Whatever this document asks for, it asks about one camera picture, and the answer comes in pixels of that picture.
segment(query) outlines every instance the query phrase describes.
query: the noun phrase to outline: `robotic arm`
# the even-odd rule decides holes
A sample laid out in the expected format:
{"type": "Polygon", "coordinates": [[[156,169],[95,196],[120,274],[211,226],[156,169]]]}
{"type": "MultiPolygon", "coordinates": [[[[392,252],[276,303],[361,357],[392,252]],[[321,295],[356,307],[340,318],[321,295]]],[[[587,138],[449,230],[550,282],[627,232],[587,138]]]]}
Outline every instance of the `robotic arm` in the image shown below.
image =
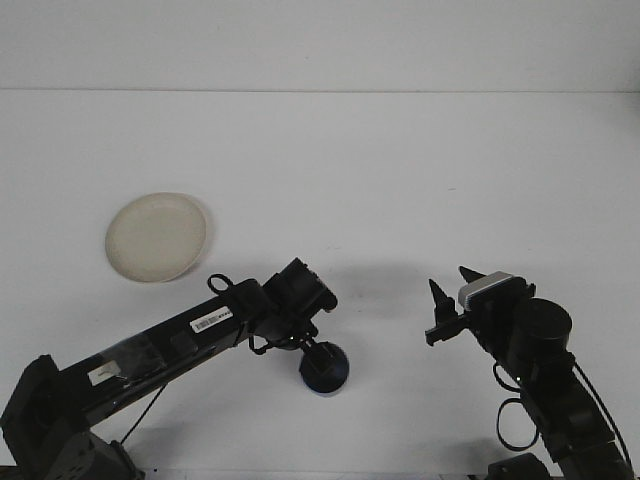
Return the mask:
{"type": "Polygon", "coordinates": [[[257,354],[302,349],[300,373],[317,392],[346,381],[344,352],[316,343],[311,323],[337,299],[299,259],[263,286],[253,279],[235,285],[219,274],[209,286],[217,297],[64,370],[48,355],[25,369],[0,418],[22,479],[141,480],[122,445],[107,444],[90,428],[244,340],[257,354]],[[263,347],[255,347],[256,336],[263,347]]]}
{"type": "MultiPolygon", "coordinates": [[[[461,315],[453,298],[430,280],[436,326],[426,332],[427,343],[433,346],[469,329],[517,384],[509,387],[519,394],[512,401],[524,406],[566,480],[632,480],[628,455],[625,461],[598,404],[574,374],[583,372],[566,349],[569,314],[534,298],[535,286],[521,277],[504,272],[485,276],[464,267],[460,272],[468,282],[458,295],[461,315]]],[[[497,373],[496,378],[506,386],[497,373]]],[[[525,454],[490,466],[487,480],[550,478],[541,462],[525,454]]]]}

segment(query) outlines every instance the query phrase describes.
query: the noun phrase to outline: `cable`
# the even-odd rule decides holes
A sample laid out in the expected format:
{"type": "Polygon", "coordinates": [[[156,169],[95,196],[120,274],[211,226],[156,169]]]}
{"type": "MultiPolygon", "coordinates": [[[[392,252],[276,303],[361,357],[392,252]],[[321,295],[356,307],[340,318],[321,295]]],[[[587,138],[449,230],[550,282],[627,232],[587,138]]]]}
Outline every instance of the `cable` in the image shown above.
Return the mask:
{"type": "Polygon", "coordinates": [[[496,434],[498,435],[498,440],[500,440],[500,443],[505,448],[511,450],[512,452],[524,452],[525,450],[528,450],[529,448],[533,447],[536,444],[536,442],[540,438],[540,430],[538,430],[538,427],[536,426],[536,433],[533,436],[533,440],[531,440],[531,442],[528,445],[517,446],[507,442],[502,436],[502,434],[500,433],[500,416],[502,415],[502,410],[504,410],[504,407],[506,407],[507,405],[511,405],[512,403],[517,403],[519,405],[522,405],[522,400],[514,397],[514,398],[507,398],[504,402],[502,402],[502,404],[500,405],[500,408],[498,408],[498,418],[496,418],[496,434]]]}
{"type": "Polygon", "coordinates": [[[607,407],[604,405],[604,402],[602,401],[602,398],[600,398],[600,395],[598,395],[598,392],[596,391],[595,387],[589,381],[587,374],[584,373],[584,370],[580,368],[580,365],[578,365],[577,362],[575,362],[574,365],[576,367],[576,370],[584,380],[584,383],[587,385],[587,387],[589,387],[589,390],[591,390],[591,393],[593,394],[593,397],[598,402],[598,406],[602,410],[602,413],[604,413],[605,417],[607,417],[607,420],[609,421],[609,425],[611,425],[611,428],[613,429],[613,431],[616,434],[616,437],[618,438],[618,442],[620,442],[620,448],[622,448],[622,453],[624,454],[624,458],[627,461],[627,464],[629,465],[629,469],[631,470],[631,472],[633,472],[633,465],[631,464],[631,456],[629,455],[629,451],[627,450],[627,445],[624,443],[624,440],[622,439],[622,435],[620,435],[620,430],[618,430],[618,426],[616,425],[616,422],[613,421],[613,417],[609,413],[609,410],[607,410],[607,407]]]}
{"type": "Polygon", "coordinates": [[[498,382],[498,385],[500,385],[505,390],[513,393],[521,392],[521,390],[518,387],[512,387],[507,382],[505,382],[502,378],[500,378],[500,375],[498,375],[498,362],[493,364],[493,376],[496,378],[496,382],[498,382]]]}
{"type": "Polygon", "coordinates": [[[129,429],[129,431],[127,432],[127,434],[122,437],[122,440],[120,440],[120,444],[124,444],[124,442],[127,440],[127,438],[129,438],[129,435],[131,435],[131,433],[136,429],[136,427],[138,425],[140,425],[140,422],[142,422],[142,419],[145,417],[145,415],[149,412],[149,410],[151,410],[151,407],[153,407],[153,404],[156,403],[156,400],[158,399],[158,397],[160,396],[160,394],[164,391],[165,388],[167,388],[167,383],[165,383],[162,387],[160,387],[160,390],[158,390],[158,393],[156,393],[156,395],[153,397],[153,399],[151,400],[151,402],[149,402],[149,405],[147,405],[147,408],[144,409],[144,412],[142,412],[142,415],[140,415],[140,418],[138,418],[138,420],[136,421],[136,423],[133,424],[133,427],[131,427],[131,429],[129,429]]]}

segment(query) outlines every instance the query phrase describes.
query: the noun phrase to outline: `white label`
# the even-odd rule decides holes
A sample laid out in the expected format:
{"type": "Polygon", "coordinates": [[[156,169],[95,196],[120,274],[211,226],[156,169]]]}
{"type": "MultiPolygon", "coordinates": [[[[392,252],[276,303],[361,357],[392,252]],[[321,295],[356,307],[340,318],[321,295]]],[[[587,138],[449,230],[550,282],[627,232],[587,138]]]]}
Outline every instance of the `white label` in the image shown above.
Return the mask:
{"type": "Polygon", "coordinates": [[[228,307],[222,307],[211,313],[207,313],[193,322],[190,322],[189,325],[191,325],[194,332],[200,333],[209,327],[213,327],[216,323],[231,317],[233,317],[231,310],[229,310],[228,307]]]}
{"type": "Polygon", "coordinates": [[[115,360],[111,360],[108,363],[105,363],[101,367],[96,368],[95,370],[90,371],[87,375],[89,380],[91,381],[91,385],[94,387],[96,385],[101,384],[109,380],[112,377],[120,375],[120,367],[116,363],[115,360]]]}

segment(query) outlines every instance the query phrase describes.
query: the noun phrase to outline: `paper plate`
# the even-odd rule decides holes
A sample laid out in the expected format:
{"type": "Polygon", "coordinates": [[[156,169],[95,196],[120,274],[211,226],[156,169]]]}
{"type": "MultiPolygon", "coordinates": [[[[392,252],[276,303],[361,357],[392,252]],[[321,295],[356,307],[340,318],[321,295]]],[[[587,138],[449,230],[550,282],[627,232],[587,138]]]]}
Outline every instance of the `paper plate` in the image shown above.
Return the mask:
{"type": "Polygon", "coordinates": [[[153,193],[118,212],[107,230],[105,248],[122,276],[166,282],[198,260],[206,237],[206,217],[193,200],[179,193],[153,193]]]}

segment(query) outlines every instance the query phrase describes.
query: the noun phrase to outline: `white plate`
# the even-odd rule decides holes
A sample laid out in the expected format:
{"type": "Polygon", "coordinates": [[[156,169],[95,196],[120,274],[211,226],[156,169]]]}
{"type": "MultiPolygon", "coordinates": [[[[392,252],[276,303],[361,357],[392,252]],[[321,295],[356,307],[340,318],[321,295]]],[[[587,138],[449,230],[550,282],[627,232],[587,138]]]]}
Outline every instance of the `white plate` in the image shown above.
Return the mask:
{"type": "Polygon", "coordinates": [[[152,193],[115,216],[107,230],[107,258],[118,273],[131,280],[165,282],[198,260],[206,232],[206,217],[189,197],[152,193]]]}

